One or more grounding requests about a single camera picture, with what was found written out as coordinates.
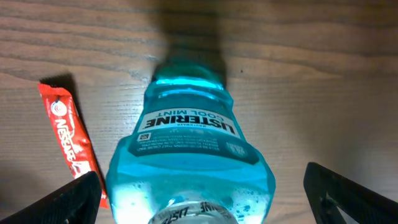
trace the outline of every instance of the red sachet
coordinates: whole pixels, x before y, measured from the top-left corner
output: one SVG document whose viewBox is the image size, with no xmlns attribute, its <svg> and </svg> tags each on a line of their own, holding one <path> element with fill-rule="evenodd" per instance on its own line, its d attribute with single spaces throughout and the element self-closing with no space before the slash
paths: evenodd
<svg viewBox="0 0 398 224">
<path fill-rule="evenodd" d="M 99 206 L 109 208 L 93 147 L 76 112 L 72 95 L 64 88 L 53 88 L 45 84 L 39 84 L 39 91 L 73 178 L 95 171 L 100 177 L 102 188 Z"/>
</svg>

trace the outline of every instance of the transparent bottle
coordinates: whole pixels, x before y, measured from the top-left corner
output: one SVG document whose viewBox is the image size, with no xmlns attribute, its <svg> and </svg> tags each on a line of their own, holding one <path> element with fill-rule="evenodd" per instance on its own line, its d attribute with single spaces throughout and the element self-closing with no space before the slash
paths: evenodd
<svg viewBox="0 0 398 224">
<path fill-rule="evenodd" d="M 262 223 L 275 178 L 246 142 L 220 79 L 197 65 L 155 77 L 106 176 L 116 222 Z"/>
</svg>

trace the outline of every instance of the wood grain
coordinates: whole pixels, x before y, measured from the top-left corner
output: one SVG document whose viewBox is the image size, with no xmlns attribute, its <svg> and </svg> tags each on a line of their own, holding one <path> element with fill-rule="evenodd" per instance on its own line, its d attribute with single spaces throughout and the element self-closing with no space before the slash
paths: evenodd
<svg viewBox="0 0 398 224">
<path fill-rule="evenodd" d="M 397 201 L 397 14 L 389 0 L 0 0 L 0 218 L 72 179 L 41 78 L 73 74 L 106 173 L 152 72 L 174 57 L 226 75 L 277 179 L 266 223 L 315 223 L 310 161 Z"/>
</svg>

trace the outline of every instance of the qr code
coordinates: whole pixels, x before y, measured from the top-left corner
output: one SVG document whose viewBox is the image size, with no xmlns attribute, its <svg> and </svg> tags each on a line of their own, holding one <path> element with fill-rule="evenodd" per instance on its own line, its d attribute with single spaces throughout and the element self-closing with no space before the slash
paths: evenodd
<svg viewBox="0 0 398 224">
<path fill-rule="evenodd" d="M 150 133 L 140 134 L 138 136 L 138 141 L 150 140 Z"/>
</svg>

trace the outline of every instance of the nescafe logo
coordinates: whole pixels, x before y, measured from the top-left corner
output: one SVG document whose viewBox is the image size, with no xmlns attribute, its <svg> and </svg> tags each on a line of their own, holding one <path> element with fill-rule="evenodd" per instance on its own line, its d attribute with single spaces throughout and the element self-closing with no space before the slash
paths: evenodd
<svg viewBox="0 0 398 224">
<path fill-rule="evenodd" d="M 51 112 L 55 116 L 65 116 L 68 112 L 68 108 L 61 101 L 56 101 L 51 104 Z"/>
</svg>

